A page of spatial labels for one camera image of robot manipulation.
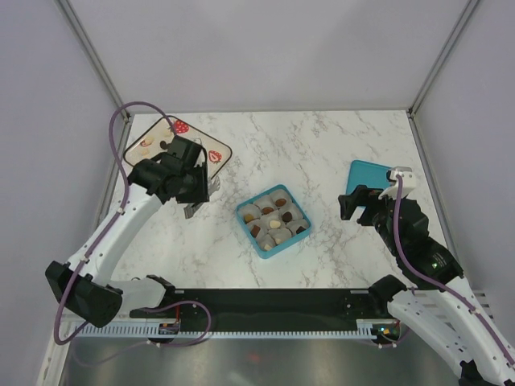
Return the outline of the teal chocolate box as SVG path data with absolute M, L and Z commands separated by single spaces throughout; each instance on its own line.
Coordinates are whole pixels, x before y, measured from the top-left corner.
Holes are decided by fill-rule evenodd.
M 261 259 L 269 259 L 311 233 L 307 214 L 286 186 L 278 184 L 239 204 L 237 221 Z

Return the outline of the brown square chocolate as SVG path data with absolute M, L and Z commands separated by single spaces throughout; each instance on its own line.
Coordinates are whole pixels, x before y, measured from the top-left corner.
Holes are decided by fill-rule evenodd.
M 256 238 L 258 235 L 259 235 L 259 232 L 261 231 L 261 228 L 258 227 L 257 225 L 253 226 L 253 228 L 251 229 L 250 233 L 251 235 Z

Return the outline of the teal box lid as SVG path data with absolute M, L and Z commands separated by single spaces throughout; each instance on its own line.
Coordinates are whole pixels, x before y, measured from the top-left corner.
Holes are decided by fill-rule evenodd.
M 346 195 L 351 195 L 358 185 L 367 188 L 384 190 L 390 186 L 388 180 L 389 166 L 383 166 L 373 162 L 354 160 L 348 172 Z

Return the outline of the round dark chocolate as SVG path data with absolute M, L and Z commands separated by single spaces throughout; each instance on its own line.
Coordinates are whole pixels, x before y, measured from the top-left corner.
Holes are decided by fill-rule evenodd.
M 288 223 L 290 221 L 292 221 L 292 215 L 290 212 L 286 212 L 283 216 L 282 216 L 282 220 L 285 222 L 285 223 Z

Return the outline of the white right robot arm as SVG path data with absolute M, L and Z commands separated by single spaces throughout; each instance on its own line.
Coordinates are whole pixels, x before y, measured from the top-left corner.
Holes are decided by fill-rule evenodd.
M 340 195 L 340 218 L 364 209 L 358 224 L 372 227 L 415 287 L 389 275 L 376 281 L 368 308 L 389 314 L 422 339 L 449 366 L 461 385 L 512 385 L 514 347 L 503 338 L 473 293 L 452 254 L 429 234 L 429 220 L 412 199 L 390 198 L 359 185 Z

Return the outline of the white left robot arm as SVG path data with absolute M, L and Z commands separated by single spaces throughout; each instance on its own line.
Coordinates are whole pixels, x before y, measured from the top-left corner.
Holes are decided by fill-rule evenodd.
M 149 308 L 159 317 L 175 310 L 168 284 L 150 275 L 137 281 L 113 281 L 113 271 L 142 226 L 171 199 L 177 203 L 209 200 L 206 149 L 175 137 L 167 151 L 138 162 L 125 175 L 125 192 L 85 245 L 65 263 L 45 271 L 60 309 L 70 310 L 102 328 L 121 312 Z

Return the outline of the strawberry print tray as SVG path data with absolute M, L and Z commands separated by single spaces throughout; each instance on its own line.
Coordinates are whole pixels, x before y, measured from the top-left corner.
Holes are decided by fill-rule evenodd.
M 174 137 L 174 133 L 202 145 L 207 152 L 208 177 L 213 179 L 232 157 L 232 149 L 213 136 L 197 129 L 195 126 L 169 116 L 173 124 L 173 131 L 168 121 L 161 117 L 139 138 L 137 138 L 124 152 L 124 160 L 131 166 L 143 159 L 152 158 L 167 150 Z

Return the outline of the metal tongs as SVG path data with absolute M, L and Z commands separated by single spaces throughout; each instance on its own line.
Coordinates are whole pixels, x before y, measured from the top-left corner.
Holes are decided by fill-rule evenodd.
M 203 191 L 198 197 L 196 197 L 192 203 L 188 203 L 184 207 L 183 210 L 185 218 L 191 219 L 199 211 L 199 209 L 210 200 L 211 196 L 219 190 L 220 177 L 215 176 L 214 178 L 210 179 L 210 181 L 207 183 L 205 191 Z

